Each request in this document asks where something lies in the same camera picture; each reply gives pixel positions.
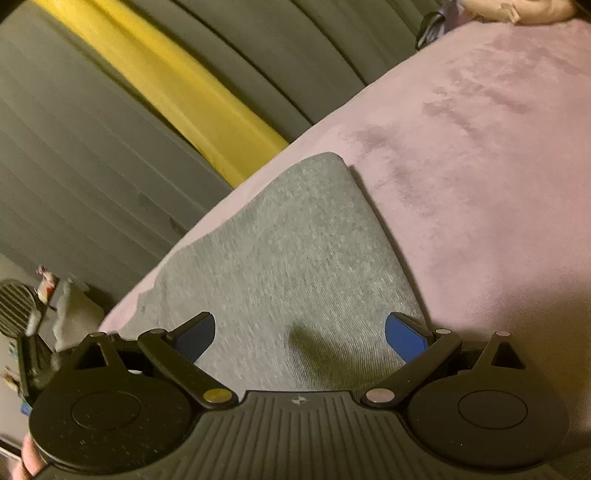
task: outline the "bed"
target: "bed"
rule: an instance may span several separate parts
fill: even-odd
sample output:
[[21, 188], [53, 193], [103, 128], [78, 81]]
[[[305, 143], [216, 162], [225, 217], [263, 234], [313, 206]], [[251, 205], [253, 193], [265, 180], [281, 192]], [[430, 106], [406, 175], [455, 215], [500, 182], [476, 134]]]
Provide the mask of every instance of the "bed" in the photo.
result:
[[510, 330], [591, 434], [591, 26], [470, 23], [310, 128], [211, 210], [110, 312], [120, 330], [176, 252], [300, 160], [349, 166], [428, 322]]

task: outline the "controller grip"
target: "controller grip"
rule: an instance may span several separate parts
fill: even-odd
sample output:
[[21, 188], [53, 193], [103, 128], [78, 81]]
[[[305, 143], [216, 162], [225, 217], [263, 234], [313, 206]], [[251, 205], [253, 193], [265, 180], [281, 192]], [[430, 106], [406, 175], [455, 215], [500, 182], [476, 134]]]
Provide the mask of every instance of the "controller grip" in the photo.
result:
[[[110, 476], [154, 480], [475, 480], [564, 478], [548, 465], [476, 472], [423, 449], [400, 416], [349, 392], [248, 392], [240, 405], [204, 413], [189, 437], [151, 465]], [[83, 480], [48, 466], [38, 480]]]

